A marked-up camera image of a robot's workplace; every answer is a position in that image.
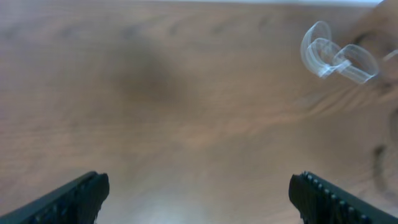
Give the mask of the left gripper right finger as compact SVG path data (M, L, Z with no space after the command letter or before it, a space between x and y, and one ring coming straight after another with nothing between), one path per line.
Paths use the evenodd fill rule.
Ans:
M311 173L294 174L289 200L306 224L397 224L397 218Z

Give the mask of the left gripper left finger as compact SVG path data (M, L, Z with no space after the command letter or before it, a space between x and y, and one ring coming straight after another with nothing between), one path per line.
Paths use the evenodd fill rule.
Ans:
M1 223L94 224L108 195L108 175L91 171L1 216Z

